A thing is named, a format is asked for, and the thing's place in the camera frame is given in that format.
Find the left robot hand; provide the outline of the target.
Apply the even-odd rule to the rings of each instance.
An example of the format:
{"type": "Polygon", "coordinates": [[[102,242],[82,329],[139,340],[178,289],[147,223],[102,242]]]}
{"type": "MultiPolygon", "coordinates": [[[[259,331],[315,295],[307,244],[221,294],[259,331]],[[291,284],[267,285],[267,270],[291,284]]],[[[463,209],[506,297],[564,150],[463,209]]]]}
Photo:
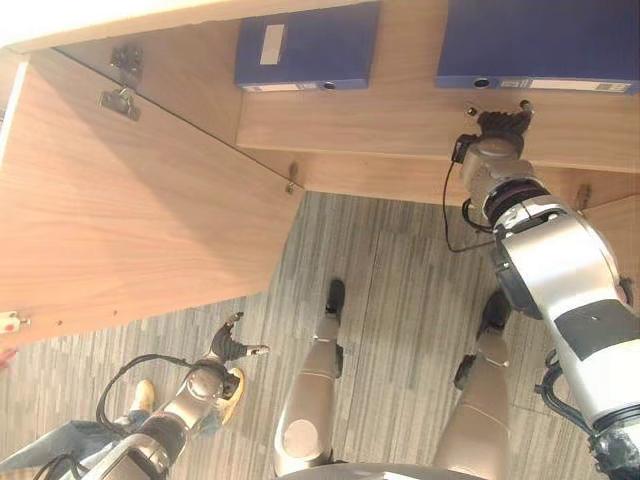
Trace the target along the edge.
{"type": "Polygon", "coordinates": [[[243,312],[232,314],[213,336],[210,344],[210,354],[215,356],[221,364],[245,357],[263,356],[270,353],[270,347],[267,345],[248,345],[233,338],[234,326],[243,317],[243,312]]]}

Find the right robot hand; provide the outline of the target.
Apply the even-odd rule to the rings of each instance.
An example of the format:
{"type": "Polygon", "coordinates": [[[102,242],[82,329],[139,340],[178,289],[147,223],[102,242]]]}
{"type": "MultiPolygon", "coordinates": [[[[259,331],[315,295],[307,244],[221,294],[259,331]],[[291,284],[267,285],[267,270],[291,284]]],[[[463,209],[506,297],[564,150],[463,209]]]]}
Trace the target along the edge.
{"type": "Polygon", "coordinates": [[[524,142],[535,113],[529,100],[522,100],[516,111],[482,111],[472,114],[483,138],[499,138],[513,144],[524,142]]]}

